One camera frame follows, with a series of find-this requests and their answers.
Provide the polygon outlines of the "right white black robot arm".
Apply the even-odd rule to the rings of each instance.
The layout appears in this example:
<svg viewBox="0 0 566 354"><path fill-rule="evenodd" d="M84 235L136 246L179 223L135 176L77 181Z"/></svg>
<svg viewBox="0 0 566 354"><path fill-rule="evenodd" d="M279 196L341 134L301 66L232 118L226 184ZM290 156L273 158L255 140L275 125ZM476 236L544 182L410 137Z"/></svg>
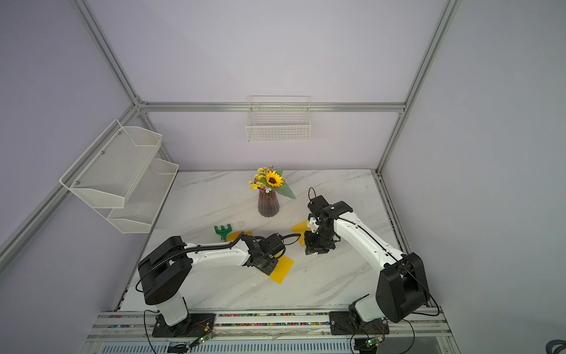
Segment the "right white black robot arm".
<svg viewBox="0 0 566 354"><path fill-rule="evenodd" d="M329 204L323 196L307 205L305 254L322 255L345 240L379 275L374 296L355 300L351 311L363 322L387 318L399 323L432 300L422 259L405 254L370 230L344 201Z"/></svg>

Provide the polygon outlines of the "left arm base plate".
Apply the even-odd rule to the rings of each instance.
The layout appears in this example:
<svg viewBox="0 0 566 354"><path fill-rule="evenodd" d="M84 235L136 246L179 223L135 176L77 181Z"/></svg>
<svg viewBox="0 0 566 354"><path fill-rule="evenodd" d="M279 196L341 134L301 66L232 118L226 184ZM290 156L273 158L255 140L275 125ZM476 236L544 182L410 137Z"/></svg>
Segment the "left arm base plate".
<svg viewBox="0 0 566 354"><path fill-rule="evenodd" d="M212 313L189 313L188 317L178 324L169 326L164 316L156 316L153 338L202 338L212 333L217 315Z"/></svg>

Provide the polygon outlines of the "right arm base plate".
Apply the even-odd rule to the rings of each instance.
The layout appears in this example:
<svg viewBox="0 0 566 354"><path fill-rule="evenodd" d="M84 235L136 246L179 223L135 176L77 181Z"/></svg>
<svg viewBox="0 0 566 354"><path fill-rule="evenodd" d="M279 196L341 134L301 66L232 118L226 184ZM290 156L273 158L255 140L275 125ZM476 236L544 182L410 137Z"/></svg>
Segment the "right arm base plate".
<svg viewBox="0 0 566 354"><path fill-rule="evenodd" d="M333 336L361 334L387 335L390 333L389 324L384 319L363 321L349 311L330 311L330 331Z"/></svg>

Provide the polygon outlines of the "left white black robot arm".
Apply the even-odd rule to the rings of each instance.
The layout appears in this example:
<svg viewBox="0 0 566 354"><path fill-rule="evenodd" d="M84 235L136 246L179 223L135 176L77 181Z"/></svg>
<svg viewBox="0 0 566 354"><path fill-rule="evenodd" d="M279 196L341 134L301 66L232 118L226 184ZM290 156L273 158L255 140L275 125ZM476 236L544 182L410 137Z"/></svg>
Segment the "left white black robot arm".
<svg viewBox="0 0 566 354"><path fill-rule="evenodd" d="M191 271L238 266L270 275L284 251L283 237L277 233L262 237L242 232L230 243L206 245L184 243L173 236L139 262L139 285L145 304L158 309L166 326L175 327L190 318L180 288Z"/></svg>

